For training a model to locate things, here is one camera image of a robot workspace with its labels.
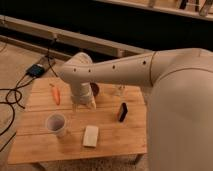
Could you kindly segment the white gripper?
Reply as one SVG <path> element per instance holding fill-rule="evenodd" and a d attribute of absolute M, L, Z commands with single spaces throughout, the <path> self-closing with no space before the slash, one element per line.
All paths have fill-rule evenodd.
<path fill-rule="evenodd" d="M 73 112 L 77 111 L 78 104 L 88 104 L 90 109 L 96 109 L 96 102 L 92 100 L 93 92 L 89 83 L 77 83 L 70 86 Z"/>

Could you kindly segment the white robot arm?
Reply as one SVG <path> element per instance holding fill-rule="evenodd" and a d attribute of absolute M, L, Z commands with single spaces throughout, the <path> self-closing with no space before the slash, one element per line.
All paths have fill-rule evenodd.
<path fill-rule="evenodd" d="M 92 82 L 150 87 L 149 170 L 213 171 L 213 52 L 174 49 L 100 63 L 80 52 L 62 65 L 59 77 L 76 104 L 91 101 Z"/>

